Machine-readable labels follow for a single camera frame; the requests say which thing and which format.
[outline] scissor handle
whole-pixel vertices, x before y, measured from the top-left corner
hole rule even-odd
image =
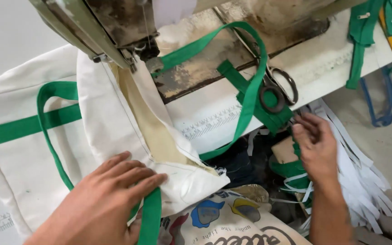
[[[272,92],[276,99],[277,104],[274,107],[269,107],[266,102],[264,101],[264,93],[265,92]],[[277,86],[262,86],[260,89],[260,102],[261,105],[270,113],[280,113],[285,105],[285,98],[282,92],[279,90]]]
[[[297,91],[296,82],[293,80],[293,78],[286,71],[284,71],[278,67],[270,67],[269,72],[270,72],[270,77],[273,79],[273,82],[279,86],[279,88],[282,90],[283,94],[285,95],[285,98],[287,99],[288,105],[295,105],[297,103],[297,101],[299,100],[299,92]],[[285,89],[276,80],[275,76],[273,75],[273,73],[275,73],[275,72],[282,75],[288,81],[288,84],[290,85],[291,90],[293,90],[293,99],[291,99],[288,96]]]

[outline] floor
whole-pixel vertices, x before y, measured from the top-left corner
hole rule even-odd
[[[365,77],[375,111],[386,104],[386,93],[380,71]],[[388,179],[392,187],[392,124],[375,128],[361,86],[357,90],[341,88],[324,97],[324,101],[343,122],[358,147],[371,159]],[[392,188],[386,192],[392,200]]]

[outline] left hand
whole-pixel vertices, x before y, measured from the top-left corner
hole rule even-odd
[[[135,244],[141,215],[128,227],[131,209],[167,175],[129,156],[118,154],[83,178],[25,245]]]

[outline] yellow fabric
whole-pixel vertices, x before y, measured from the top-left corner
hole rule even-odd
[[[110,64],[110,68],[155,160],[158,162],[173,162],[201,167],[178,151],[169,131],[155,117],[140,95],[139,89],[132,78],[131,71],[129,69],[122,69],[116,64]],[[204,169],[212,174],[218,175],[213,168],[204,167]]]

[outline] white canvas bag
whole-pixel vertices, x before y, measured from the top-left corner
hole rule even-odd
[[[52,97],[44,106],[45,114],[52,111],[59,115],[79,106],[82,119],[46,130],[74,185],[104,160],[126,150],[132,153],[132,159],[158,173],[169,174],[168,181],[160,187],[162,217],[181,211],[229,183],[225,174],[219,176],[205,166],[190,142],[173,128],[142,61],[133,79],[131,75],[118,77],[116,81],[108,64],[93,63],[70,45],[0,76],[0,199],[9,207],[23,238],[30,236],[69,193],[42,131],[27,136],[19,136],[21,130],[5,133],[7,129],[25,127],[21,124],[24,121],[11,123],[21,119],[37,127],[37,94],[50,81],[77,82],[78,101]],[[123,91],[128,101],[118,82],[126,86]],[[141,113],[141,108],[149,111]]]

